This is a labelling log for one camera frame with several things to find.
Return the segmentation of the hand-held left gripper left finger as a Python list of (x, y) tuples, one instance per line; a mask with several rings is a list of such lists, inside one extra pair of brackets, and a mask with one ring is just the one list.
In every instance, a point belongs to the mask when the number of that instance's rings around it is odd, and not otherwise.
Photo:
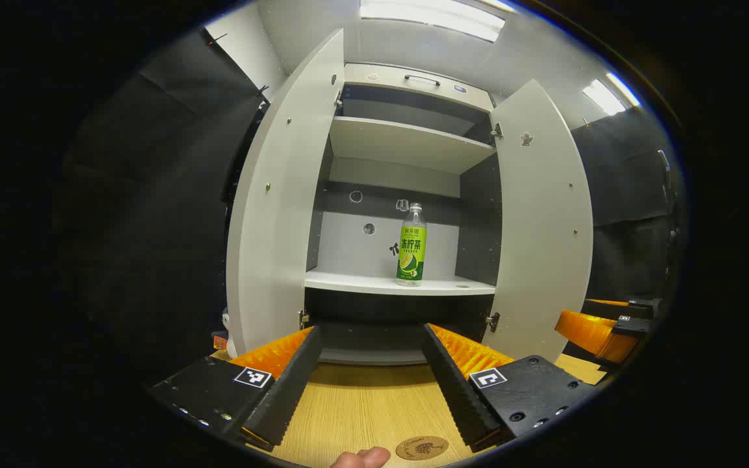
[(150, 394), (204, 432), (273, 451), (321, 352), (320, 327), (307, 327), (238, 358), (206, 356), (152, 386)]

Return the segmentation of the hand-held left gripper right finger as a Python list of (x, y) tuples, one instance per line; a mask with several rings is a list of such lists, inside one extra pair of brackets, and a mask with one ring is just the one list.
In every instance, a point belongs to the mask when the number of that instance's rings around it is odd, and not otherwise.
[(473, 452), (503, 445), (549, 424), (595, 386), (549, 359), (508, 359), (434, 324), (421, 346), (461, 438)]

